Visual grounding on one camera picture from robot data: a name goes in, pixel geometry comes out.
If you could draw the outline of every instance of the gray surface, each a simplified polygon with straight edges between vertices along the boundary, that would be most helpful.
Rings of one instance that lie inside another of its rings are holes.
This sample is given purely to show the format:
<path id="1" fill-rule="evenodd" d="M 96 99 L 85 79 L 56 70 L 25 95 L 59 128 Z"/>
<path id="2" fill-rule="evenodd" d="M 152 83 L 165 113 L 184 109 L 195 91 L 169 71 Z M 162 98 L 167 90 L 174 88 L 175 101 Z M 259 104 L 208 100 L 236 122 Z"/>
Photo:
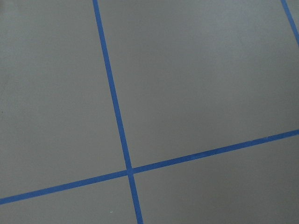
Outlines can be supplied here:
<path id="1" fill-rule="evenodd" d="M 297 224 L 299 137 L 135 175 L 145 224 Z"/>
<path id="2" fill-rule="evenodd" d="M 296 24 L 297 30 L 299 29 L 299 0 L 286 0 L 290 12 L 292 14 L 292 18 Z"/>
<path id="3" fill-rule="evenodd" d="M 0 197 L 124 170 L 92 1 L 0 7 Z"/>
<path id="4" fill-rule="evenodd" d="M 279 0 L 100 0 L 133 166 L 299 127 Z"/>
<path id="5" fill-rule="evenodd" d="M 126 177 L 0 206 L 2 224 L 135 224 Z"/>

